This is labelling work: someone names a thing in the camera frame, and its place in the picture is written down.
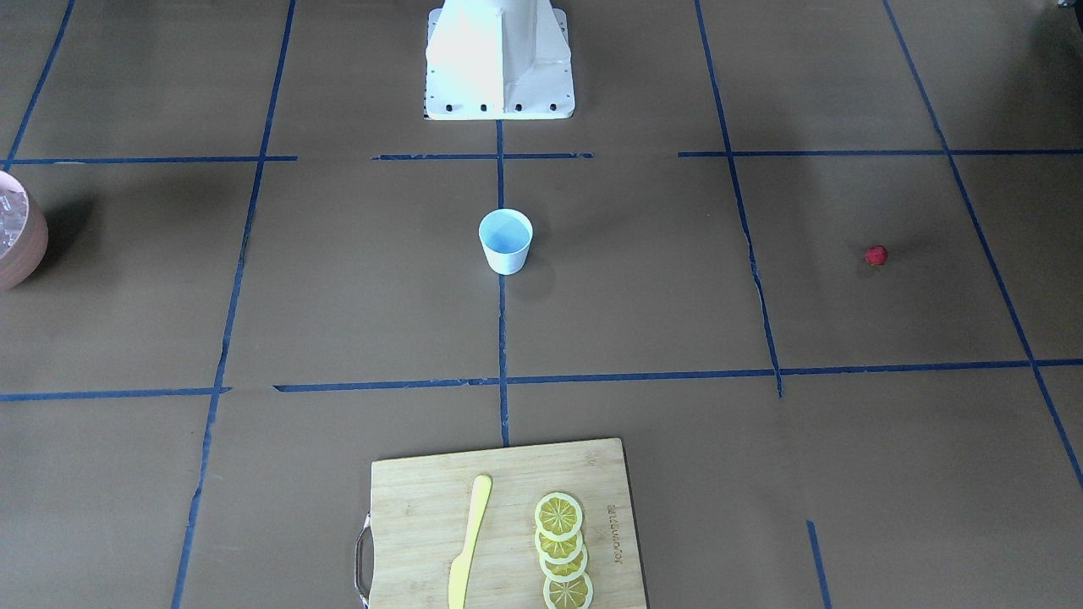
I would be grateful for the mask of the light blue paper cup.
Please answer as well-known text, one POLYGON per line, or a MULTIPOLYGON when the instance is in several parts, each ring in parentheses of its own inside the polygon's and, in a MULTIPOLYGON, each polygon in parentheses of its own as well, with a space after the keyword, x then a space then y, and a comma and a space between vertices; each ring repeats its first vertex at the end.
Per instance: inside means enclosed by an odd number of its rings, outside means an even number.
POLYGON ((504 208, 484 216, 477 235, 491 269, 511 275, 525 265, 534 230, 525 213, 504 208))

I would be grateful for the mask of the yellow plastic knife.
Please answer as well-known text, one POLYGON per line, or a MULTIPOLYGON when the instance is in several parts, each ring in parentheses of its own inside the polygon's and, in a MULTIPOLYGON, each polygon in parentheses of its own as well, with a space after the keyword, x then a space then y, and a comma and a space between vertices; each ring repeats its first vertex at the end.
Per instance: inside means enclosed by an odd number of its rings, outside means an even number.
POLYGON ((477 536, 480 534, 491 492, 492 478, 490 475, 477 475, 471 488, 467 517, 465 517, 464 546, 449 567, 448 608, 464 608, 465 606, 470 571, 473 558, 475 558, 477 536))

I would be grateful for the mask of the wooden cutting board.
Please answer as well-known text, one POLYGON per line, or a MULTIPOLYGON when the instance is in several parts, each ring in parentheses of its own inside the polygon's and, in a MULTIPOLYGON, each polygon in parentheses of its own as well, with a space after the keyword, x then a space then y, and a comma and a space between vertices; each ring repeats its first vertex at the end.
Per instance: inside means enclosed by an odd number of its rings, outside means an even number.
POLYGON ((355 566, 364 608, 448 608, 451 562, 464 546, 477 475, 492 492, 464 608, 546 608, 534 508, 549 492, 580 502, 591 608, 645 608, 640 553, 619 439, 378 459, 371 464, 371 581, 355 566))

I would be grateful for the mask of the red strawberry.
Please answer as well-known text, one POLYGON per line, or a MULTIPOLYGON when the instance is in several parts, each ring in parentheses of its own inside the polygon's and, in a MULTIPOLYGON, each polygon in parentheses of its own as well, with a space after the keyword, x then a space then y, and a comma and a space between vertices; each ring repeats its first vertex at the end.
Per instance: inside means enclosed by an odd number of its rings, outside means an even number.
POLYGON ((867 265, 882 267, 886 265, 889 258, 889 251, 883 245, 874 245, 867 248, 864 252, 864 262, 867 265))

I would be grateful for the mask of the pink bowl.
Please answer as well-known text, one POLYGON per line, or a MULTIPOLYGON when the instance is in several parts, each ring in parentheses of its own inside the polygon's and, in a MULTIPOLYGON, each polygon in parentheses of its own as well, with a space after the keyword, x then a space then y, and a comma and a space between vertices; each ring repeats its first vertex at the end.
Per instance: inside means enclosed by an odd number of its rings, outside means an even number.
POLYGON ((37 200, 15 177, 3 171, 1 173, 1 190, 23 190, 30 198, 30 220, 22 234, 19 242, 1 257, 1 289, 14 288, 24 280, 30 277, 44 257, 49 244, 49 228, 42 208, 37 200))

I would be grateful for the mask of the white pedestal column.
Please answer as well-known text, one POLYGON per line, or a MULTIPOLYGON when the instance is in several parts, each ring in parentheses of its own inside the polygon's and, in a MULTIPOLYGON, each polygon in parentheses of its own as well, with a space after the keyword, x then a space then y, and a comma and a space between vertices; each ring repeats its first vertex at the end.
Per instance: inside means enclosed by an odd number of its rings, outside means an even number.
POLYGON ((549 1, 445 1, 428 14, 425 55, 428 120, 574 115, 567 16, 549 1))

